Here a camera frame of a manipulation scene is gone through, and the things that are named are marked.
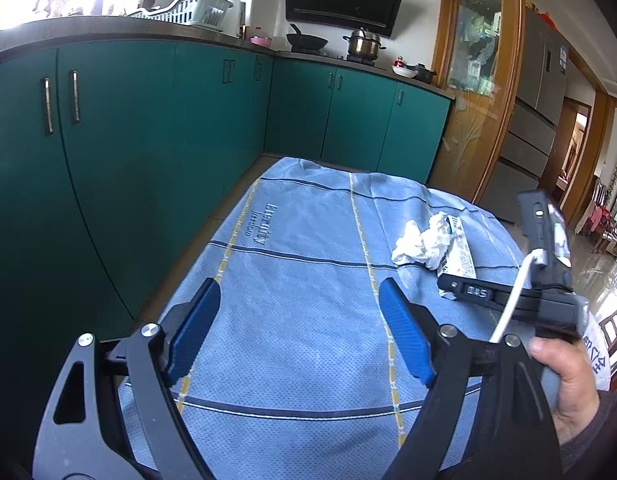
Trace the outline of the person's right hand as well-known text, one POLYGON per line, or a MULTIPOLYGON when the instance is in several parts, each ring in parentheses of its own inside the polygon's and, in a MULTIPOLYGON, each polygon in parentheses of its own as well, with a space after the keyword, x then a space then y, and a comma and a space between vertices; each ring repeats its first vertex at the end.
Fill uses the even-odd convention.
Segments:
POLYGON ((580 339, 567 342, 534 337, 529 342, 529 351, 536 361, 560 377, 558 403, 552 418, 560 444, 566 444, 588 427, 600 405, 584 343, 580 339))

